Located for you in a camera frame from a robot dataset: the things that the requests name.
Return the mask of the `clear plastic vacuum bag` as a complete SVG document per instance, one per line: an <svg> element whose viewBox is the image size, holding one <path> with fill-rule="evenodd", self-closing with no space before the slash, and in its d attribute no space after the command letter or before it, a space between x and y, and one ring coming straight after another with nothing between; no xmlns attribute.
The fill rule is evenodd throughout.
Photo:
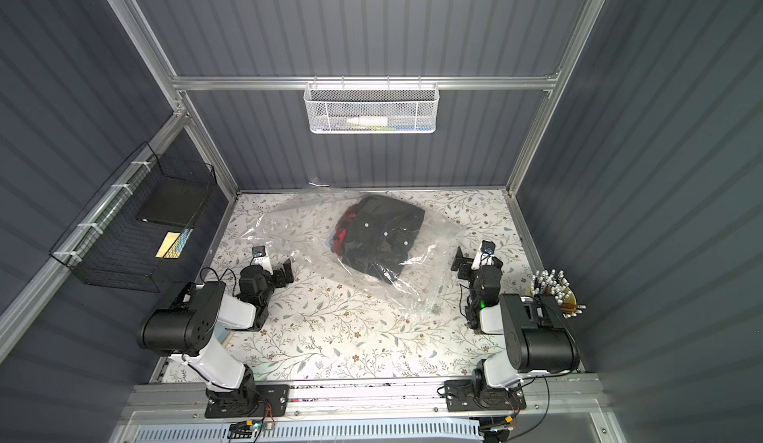
<svg viewBox="0 0 763 443"><path fill-rule="evenodd" d="M345 266L330 248L339 218L349 206L368 195L388 196L425 210L409 260L393 285ZM242 240L253 246L266 246L270 255L289 257L300 270L350 285L391 307L424 314L439 306L442 294L450 285L451 259L461 232L459 224L412 198L399 198L390 193L314 189L261 213L242 234Z"/></svg>

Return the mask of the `black shirt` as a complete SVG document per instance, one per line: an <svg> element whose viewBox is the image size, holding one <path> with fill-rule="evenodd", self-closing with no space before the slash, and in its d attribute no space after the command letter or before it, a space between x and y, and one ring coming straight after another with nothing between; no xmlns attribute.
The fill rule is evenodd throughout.
<svg viewBox="0 0 763 443"><path fill-rule="evenodd" d="M345 266L393 285L409 260L425 210L383 195L368 195L356 204L360 208L343 254L336 255Z"/></svg>

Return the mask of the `red plaid shirt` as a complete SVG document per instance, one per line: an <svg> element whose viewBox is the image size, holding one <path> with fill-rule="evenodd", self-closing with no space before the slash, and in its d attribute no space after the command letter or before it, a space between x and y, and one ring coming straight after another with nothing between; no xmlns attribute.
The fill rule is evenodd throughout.
<svg viewBox="0 0 763 443"><path fill-rule="evenodd" d="M339 256L343 254L343 245L344 245L349 227L351 226L352 222L355 220L359 208L360 206L358 204L355 204L347 208L347 210L345 210L344 214L341 216L341 218L339 218L335 226L335 232L331 240L331 250Z"/></svg>

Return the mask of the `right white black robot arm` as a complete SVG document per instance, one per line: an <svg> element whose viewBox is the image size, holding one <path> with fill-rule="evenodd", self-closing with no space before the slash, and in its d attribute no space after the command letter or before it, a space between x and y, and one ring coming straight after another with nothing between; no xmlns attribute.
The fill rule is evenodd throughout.
<svg viewBox="0 0 763 443"><path fill-rule="evenodd" d="M451 379L441 393L450 411L525 407L523 387L578 369L580 351L566 322L584 311L562 270L540 270L528 295L503 293L503 262L494 242L477 255L457 250L451 270L468 283L462 314L479 335L504 339L502 351L480 361L469 379Z"/></svg>

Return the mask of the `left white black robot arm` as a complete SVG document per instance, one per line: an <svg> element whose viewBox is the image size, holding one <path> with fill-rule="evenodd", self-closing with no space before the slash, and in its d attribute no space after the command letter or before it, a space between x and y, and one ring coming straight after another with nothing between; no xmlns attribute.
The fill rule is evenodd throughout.
<svg viewBox="0 0 763 443"><path fill-rule="evenodd" d="M194 371L206 383L208 418L284 415L289 387L259 387L249 366L234 358L215 337L230 331L262 330L275 290L294 282L292 263L271 269L256 255L238 277L238 293L217 280L193 282L160 299L138 331L139 347Z"/></svg>

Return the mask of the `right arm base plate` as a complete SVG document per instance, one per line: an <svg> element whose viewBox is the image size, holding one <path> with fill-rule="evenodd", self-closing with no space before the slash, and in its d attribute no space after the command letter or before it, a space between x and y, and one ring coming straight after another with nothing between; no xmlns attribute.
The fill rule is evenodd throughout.
<svg viewBox="0 0 763 443"><path fill-rule="evenodd" d="M524 397L506 389L479 387L471 379L449 379L438 390L450 412L505 411L517 413L527 408Z"/></svg>

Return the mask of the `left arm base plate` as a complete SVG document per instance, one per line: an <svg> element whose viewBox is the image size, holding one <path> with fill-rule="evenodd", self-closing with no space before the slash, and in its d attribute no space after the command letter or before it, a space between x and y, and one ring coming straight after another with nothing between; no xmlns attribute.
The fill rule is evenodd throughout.
<svg viewBox="0 0 763 443"><path fill-rule="evenodd" d="M222 418L270 418L286 413L290 386L259 385L237 391L206 391L208 404L205 417Z"/></svg>

